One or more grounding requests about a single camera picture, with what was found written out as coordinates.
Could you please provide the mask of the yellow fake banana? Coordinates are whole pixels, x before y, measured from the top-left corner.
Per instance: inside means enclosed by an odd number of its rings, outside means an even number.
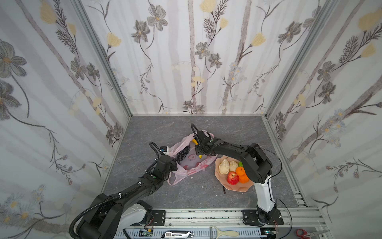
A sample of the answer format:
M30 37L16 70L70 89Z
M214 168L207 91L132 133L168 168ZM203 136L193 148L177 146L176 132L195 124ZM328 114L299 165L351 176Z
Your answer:
M199 143L195 140L195 139L192 139L192 142L195 144L195 145L198 145Z

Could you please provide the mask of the black grape bunch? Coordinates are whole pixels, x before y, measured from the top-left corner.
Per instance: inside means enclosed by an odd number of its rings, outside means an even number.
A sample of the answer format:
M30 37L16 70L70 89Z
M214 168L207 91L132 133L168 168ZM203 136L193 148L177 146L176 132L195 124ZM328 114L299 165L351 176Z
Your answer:
M184 149L182 149L179 153L177 153L176 161L178 164L180 164L181 161L183 161L187 157L187 155L190 152L190 149L191 149L191 146L187 145Z

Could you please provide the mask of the pink plastic bag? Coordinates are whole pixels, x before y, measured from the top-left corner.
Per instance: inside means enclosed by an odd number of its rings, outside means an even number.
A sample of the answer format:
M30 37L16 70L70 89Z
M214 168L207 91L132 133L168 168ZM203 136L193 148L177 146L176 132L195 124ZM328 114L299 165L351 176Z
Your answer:
M177 160L178 154L180 154L181 151L186 149L188 146L190 147L189 152L183 157L182 160ZM177 163L177 170L171 172L167 180L170 186L174 186L186 177L205 170L217 159L216 155L202 155L202 157L200 157L196 153L195 146L194 134L192 133L184 137L181 142L176 143L170 148L167 147L167 154L172 158L175 158Z

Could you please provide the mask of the beige fake bun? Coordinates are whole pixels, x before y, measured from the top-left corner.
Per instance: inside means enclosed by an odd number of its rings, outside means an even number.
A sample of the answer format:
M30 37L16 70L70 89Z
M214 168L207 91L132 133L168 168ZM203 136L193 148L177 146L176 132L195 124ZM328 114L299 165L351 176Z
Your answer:
M229 163L229 171L235 172L239 164L236 161L230 161Z
M230 172L230 164L227 159L223 159L218 166L218 171L222 175L227 175Z

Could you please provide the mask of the red fake apple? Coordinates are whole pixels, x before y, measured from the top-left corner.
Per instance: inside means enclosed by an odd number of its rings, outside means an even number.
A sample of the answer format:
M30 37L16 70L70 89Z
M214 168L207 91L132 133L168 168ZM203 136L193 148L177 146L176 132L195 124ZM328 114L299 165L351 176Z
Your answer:
M239 183L239 176L236 172L230 171L227 175L227 183L230 185L236 185Z

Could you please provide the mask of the small orange fake fruit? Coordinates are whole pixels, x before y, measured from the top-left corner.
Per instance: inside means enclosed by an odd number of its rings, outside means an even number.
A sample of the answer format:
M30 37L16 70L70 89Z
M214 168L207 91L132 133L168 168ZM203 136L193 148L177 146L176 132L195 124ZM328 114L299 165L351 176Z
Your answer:
M236 174L241 177L241 176L244 176L246 173L245 173L245 170L244 170L244 167L243 166L239 166L236 168L235 170Z

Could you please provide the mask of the orange fake tangerine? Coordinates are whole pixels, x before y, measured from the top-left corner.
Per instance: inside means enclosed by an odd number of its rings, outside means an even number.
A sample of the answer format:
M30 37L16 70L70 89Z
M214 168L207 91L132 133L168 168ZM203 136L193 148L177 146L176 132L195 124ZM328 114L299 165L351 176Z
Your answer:
M239 176L239 182L240 183L245 184L249 181L250 181L250 179L248 178L248 176L246 174Z

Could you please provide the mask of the peach plastic bowl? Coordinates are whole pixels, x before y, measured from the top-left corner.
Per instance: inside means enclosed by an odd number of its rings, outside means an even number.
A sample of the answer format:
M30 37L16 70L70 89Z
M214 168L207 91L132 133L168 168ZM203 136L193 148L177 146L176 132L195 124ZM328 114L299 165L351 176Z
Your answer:
M231 162L231 161L235 161L236 163L240 163L239 160L237 159L233 159L231 157L227 157L227 156L223 156L223 157L220 157L220 158L217 158L215 160L215 176L217 178L217 180L227 189L227 190L230 190L230 191L235 191L235 192L241 192L241 193L244 193L244 192L247 192L253 185L254 183L249 180L248 182L246 183L241 183L240 181L235 184L235 185L231 185L228 183L227 181L227 177L228 175L225 175L225 174L220 174L219 172L219 165L220 163L224 160L224 159L227 159L228 162Z

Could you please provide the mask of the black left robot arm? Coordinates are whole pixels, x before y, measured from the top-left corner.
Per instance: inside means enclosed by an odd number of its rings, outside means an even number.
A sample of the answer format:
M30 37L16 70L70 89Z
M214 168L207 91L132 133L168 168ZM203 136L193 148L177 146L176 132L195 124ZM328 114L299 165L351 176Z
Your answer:
M166 146L158 147L149 142L156 158L138 178L138 182L121 192L99 194L89 208L81 212L69 226L74 239L113 239L117 233L122 214L141 199L156 192L168 180L171 172L177 170L177 162L168 153Z

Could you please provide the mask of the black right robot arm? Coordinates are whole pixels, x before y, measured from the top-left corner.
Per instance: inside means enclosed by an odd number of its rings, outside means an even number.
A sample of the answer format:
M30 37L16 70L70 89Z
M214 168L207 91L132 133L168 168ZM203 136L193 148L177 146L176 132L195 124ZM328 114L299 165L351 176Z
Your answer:
M268 149L258 144L239 145L229 143L220 138L212 137L207 131L199 130L191 124L197 155L216 156L224 155L238 160L244 166L244 171L255 186L257 195L257 209L254 216L256 226L264 226L270 223L281 223L281 212L273 197L271 179L273 164L265 152Z

